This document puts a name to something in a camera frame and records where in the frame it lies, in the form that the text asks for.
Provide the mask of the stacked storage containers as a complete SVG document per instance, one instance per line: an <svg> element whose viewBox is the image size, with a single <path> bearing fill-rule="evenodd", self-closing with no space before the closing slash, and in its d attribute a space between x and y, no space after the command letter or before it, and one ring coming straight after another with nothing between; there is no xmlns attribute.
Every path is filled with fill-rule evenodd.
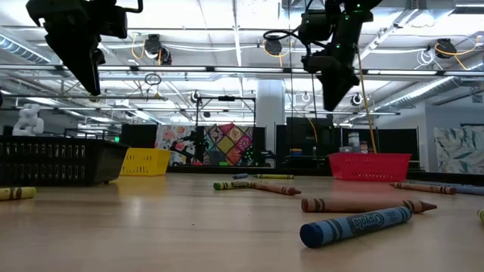
<svg viewBox="0 0 484 272"><path fill-rule="evenodd" d="M350 132L348 144L353 153L368 153L368 142L361 140L358 132Z"/></svg>

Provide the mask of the long ceiling light strip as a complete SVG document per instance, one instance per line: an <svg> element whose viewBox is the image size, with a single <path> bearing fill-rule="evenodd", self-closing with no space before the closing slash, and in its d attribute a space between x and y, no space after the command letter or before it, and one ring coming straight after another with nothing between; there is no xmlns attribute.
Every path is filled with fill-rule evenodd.
<svg viewBox="0 0 484 272"><path fill-rule="evenodd" d="M478 70L378 70L363 69L364 75L371 76L482 76L484 71ZM64 65L20 65L0 64L0 70L46 70L67 71ZM99 71L122 71L122 72L198 72L198 73L296 73L306 71L302 68L271 68L249 66L99 66Z"/></svg>

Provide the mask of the white robot figure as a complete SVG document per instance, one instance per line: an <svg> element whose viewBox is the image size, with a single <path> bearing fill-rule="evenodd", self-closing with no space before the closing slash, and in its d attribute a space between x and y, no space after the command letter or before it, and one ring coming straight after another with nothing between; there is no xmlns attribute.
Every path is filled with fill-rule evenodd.
<svg viewBox="0 0 484 272"><path fill-rule="evenodd" d="M39 118L41 106L25 104L19 112L19 119L13 127L13 136L36 136L44 132L44 120Z"/></svg>

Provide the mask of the black plastic basket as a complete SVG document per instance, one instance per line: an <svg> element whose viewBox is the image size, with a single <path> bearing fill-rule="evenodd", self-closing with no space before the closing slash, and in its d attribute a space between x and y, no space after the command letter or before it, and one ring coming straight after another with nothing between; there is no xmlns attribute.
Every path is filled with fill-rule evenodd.
<svg viewBox="0 0 484 272"><path fill-rule="evenodd" d="M0 186L93 186L119 177L128 147L105 140L0 136Z"/></svg>

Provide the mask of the yellow plastic basket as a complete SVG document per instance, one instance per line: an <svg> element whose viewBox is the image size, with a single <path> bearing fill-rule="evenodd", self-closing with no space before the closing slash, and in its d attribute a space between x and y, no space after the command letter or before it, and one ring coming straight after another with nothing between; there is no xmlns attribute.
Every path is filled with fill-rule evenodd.
<svg viewBox="0 0 484 272"><path fill-rule="evenodd" d="M158 176L166 173L171 156L170 150L134 148L127 150L121 175Z"/></svg>

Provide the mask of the white square pillar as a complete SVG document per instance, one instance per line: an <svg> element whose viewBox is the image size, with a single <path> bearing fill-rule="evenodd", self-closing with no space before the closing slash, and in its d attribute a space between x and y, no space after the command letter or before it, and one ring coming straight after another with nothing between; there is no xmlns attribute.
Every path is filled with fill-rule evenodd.
<svg viewBox="0 0 484 272"><path fill-rule="evenodd" d="M276 153L276 126L285 120L285 89L282 80L258 81L256 126L265 128L265 148Z"/></svg>

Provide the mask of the brown wax crayon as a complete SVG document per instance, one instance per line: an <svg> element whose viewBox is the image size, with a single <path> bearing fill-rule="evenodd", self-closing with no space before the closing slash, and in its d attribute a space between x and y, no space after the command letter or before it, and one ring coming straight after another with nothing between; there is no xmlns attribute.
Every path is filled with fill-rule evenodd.
<svg viewBox="0 0 484 272"><path fill-rule="evenodd" d="M421 200L409 199L302 199L301 209L304 212L319 213L362 213L380 209L405 207L413 213L422 213L437 209L437 205Z"/></svg>
<svg viewBox="0 0 484 272"><path fill-rule="evenodd" d="M288 195L288 196L294 196L294 195L301 194L301 191L296 189L295 187L282 186L282 185L278 185L278 184L253 182L250 186L253 189L265 190L265 191L284 194L284 195Z"/></svg>
<svg viewBox="0 0 484 272"><path fill-rule="evenodd" d="M454 187L443 187L443 186L436 186L436 185L410 184L410 183L399 183L399 182L391 183L389 185L396 189L402 189L402 190L416 190L416 191L441 193L441 194L448 194L448 195L454 195L457 193Z"/></svg>

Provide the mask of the black background rig frame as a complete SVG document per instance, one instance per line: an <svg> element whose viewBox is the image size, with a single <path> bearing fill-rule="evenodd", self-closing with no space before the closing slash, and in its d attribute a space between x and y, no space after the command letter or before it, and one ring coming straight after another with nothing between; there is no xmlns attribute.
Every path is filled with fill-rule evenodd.
<svg viewBox="0 0 484 272"><path fill-rule="evenodd" d="M253 161L254 131L256 129L256 99L254 97L234 97L222 95L218 97L200 96L201 102L195 104L195 165L203 164L203 155L208 147L204 140L204 129L211 125L234 123L238 126L253 127L253 144L242 154L242 164L249 165Z"/></svg>

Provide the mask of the floral print cloth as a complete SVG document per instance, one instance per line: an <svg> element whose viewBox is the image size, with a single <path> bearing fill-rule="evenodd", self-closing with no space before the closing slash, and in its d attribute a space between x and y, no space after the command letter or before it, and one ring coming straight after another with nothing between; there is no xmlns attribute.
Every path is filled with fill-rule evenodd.
<svg viewBox="0 0 484 272"><path fill-rule="evenodd" d="M155 147L170 150L169 166L192 165L196 162L195 145L191 135L195 127L191 125L159 125Z"/></svg>

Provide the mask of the black monitor panel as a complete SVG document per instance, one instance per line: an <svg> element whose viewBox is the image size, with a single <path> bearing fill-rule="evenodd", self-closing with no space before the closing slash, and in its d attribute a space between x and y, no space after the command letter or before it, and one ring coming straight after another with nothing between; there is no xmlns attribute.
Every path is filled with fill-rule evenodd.
<svg viewBox="0 0 484 272"><path fill-rule="evenodd" d="M157 138L157 125L123 124L119 142L134 148L154 148Z"/></svg>

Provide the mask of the black partition panel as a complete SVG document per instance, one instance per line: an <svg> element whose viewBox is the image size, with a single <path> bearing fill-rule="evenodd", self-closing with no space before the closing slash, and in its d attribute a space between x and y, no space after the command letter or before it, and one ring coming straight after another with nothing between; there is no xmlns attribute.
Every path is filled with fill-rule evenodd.
<svg viewBox="0 0 484 272"><path fill-rule="evenodd" d="M339 136L332 115L287 117L287 123L276 128L276 167L329 168L327 156L339 151ZM290 148L302 149L302 155L291 156Z"/></svg>
<svg viewBox="0 0 484 272"><path fill-rule="evenodd" d="M378 153L409 153L411 161L419 161L419 142L416 128L373 130L375 147ZM349 146L349 136L355 134L360 141L366 142L368 149L373 150L371 134L368 129L341 128L339 139L341 146Z"/></svg>

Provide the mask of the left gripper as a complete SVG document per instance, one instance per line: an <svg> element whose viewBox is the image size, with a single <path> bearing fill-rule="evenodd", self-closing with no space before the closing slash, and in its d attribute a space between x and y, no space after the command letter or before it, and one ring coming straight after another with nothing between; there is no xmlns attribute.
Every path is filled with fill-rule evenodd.
<svg viewBox="0 0 484 272"><path fill-rule="evenodd" d="M91 95L101 93L98 66L106 63L98 47L102 33L98 29L99 13L112 7L113 0L28 0L26 3L30 18L45 29L49 47Z"/></svg>

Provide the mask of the leaf print cloth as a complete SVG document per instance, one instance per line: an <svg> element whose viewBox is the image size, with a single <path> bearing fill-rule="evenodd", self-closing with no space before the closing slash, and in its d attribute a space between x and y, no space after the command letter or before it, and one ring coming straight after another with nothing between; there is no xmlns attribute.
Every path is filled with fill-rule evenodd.
<svg viewBox="0 0 484 272"><path fill-rule="evenodd" d="M434 128L441 173L484 175L484 126Z"/></svg>

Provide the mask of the red plastic basket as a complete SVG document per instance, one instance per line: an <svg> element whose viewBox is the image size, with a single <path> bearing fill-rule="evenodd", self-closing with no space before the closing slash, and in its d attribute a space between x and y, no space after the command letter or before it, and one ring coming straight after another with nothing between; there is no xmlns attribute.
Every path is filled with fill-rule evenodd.
<svg viewBox="0 0 484 272"><path fill-rule="evenodd" d="M333 153L328 156L334 178L342 181L404 181L409 153Z"/></svg>

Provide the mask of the colourful patchwork quilt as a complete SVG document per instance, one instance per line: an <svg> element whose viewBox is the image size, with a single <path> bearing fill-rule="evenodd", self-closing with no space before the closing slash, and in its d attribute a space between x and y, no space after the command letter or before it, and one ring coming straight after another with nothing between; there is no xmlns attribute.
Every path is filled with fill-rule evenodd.
<svg viewBox="0 0 484 272"><path fill-rule="evenodd" d="M203 155L204 165L239 166L242 154L253 144L253 127L234 123L207 126L204 140L208 144Z"/></svg>

